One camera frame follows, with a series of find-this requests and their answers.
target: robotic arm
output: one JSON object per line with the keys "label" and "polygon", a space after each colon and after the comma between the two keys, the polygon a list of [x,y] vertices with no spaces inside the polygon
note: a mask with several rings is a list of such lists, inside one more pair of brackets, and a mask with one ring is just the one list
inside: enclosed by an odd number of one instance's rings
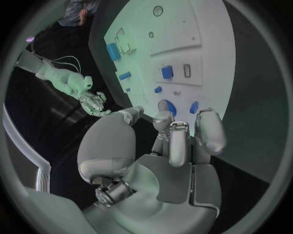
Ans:
{"label": "robotic arm", "polygon": [[39,79],[49,80],[56,89],[78,100],[91,116],[103,117],[111,113],[110,110],[103,111],[106,102],[104,93],[97,92],[95,95],[88,91],[93,85],[90,76],[83,77],[67,69],[58,69],[27,50],[22,53],[16,66],[35,73]]}

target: blue switch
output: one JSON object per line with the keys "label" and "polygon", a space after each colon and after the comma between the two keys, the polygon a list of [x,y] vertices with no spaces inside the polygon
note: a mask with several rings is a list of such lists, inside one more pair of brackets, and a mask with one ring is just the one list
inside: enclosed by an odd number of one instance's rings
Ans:
{"label": "blue switch", "polygon": [[128,77],[131,77],[131,73],[130,72],[127,72],[127,73],[124,73],[122,75],[119,76],[119,80],[124,80]]}
{"label": "blue switch", "polygon": [[173,116],[175,117],[176,114],[177,114],[176,107],[173,105],[172,102],[170,102],[170,101],[168,101],[168,100],[165,100],[165,101],[166,101],[167,104],[168,104],[168,109],[169,109],[169,111],[172,112],[172,113],[173,113]]}
{"label": "blue switch", "polygon": [[162,91],[162,87],[158,86],[157,88],[155,88],[155,93],[160,93]]}
{"label": "blue switch", "polygon": [[171,79],[173,77],[172,66],[163,67],[162,74],[164,79]]}
{"label": "blue switch", "polygon": [[198,102],[196,101],[195,103],[191,105],[189,112],[192,114],[195,114],[197,112],[197,109],[198,109]]}
{"label": "blue switch", "polygon": [[121,58],[121,55],[115,43],[107,45],[107,50],[112,61],[116,61]]}

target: dark background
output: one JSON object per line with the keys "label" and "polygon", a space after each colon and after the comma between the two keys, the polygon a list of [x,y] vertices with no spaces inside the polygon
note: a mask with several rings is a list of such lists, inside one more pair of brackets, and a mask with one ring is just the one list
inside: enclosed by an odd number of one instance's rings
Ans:
{"label": "dark background", "polygon": [[[292,41],[293,14],[291,12],[291,8],[288,1],[259,0],[258,2],[263,4],[265,8],[275,17],[279,26],[286,33],[289,40]],[[33,0],[19,2],[6,1],[5,3],[3,3],[2,14],[0,16],[2,24],[1,47],[3,47],[4,45],[6,36],[9,33],[11,33],[12,28],[24,16],[26,9],[28,9],[31,6],[36,9],[37,5],[37,1]],[[263,227],[261,227],[261,229],[257,233],[268,233],[272,230],[279,230],[280,227],[282,227],[283,230],[286,230],[285,232],[290,232],[290,230],[293,229],[291,227],[291,220],[289,219],[289,214],[292,210],[292,207],[290,205],[290,199],[292,194],[293,189],[291,186],[288,190],[288,194],[285,196],[284,200],[281,202],[276,212],[273,213],[272,217],[266,222],[266,224]],[[28,227],[28,225],[19,217],[18,213],[13,209],[3,189],[1,189],[0,191],[0,198],[1,227],[4,228],[4,230],[6,230],[7,232],[12,231],[14,233],[27,233],[27,231],[29,231],[29,233],[33,233],[33,231]]]}

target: wire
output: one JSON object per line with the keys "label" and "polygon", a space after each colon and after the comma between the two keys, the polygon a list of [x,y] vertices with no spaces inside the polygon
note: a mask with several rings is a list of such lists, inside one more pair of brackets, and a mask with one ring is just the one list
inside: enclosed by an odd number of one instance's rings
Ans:
{"label": "wire", "polygon": [[[81,72],[82,72],[81,64],[80,64],[79,60],[78,60],[76,57],[74,57],[74,56],[70,56],[70,55],[68,55],[68,56],[63,56],[63,57],[61,57],[61,58],[51,59],[51,60],[50,60],[50,59],[48,59],[48,58],[45,58],[45,57],[40,56],[40,55],[38,55],[38,54],[35,53],[35,51],[34,51],[34,41],[31,42],[31,50],[32,50],[32,53],[33,53],[35,56],[37,56],[37,57],[39,57],[39,58],[41,58],[41,59],[45,59],[45,60],[47,60],[47,61],[49,61],[49,62],[54,62],[54,63],[59,63],[59,64],[67,64],[67,65],[71,65],[71,66],[74,66],[74,67],[75,67],[75,69],[77,70],[78,73],[81,74]],[[77,61],[77,63],[78,63],[79,69],[78,69],[74,64],[71,64],[71,63],[66,63],[66,62],[55,62],[55,61],[61,60],[61,59],[63,59],[63,58],[74,58],[74,59]]]}
{"label": "wire", "polygon": [[75,69],[77,70],[78,73],[80,73],[79,70],[78,70],[78,68],[74,64],[71,64],[71,63],[68,63],[68,62],[54,62],[54,61],[51,61],[51,62],[58,63],[58,64],[71,65],[71,66],[75,67]]}

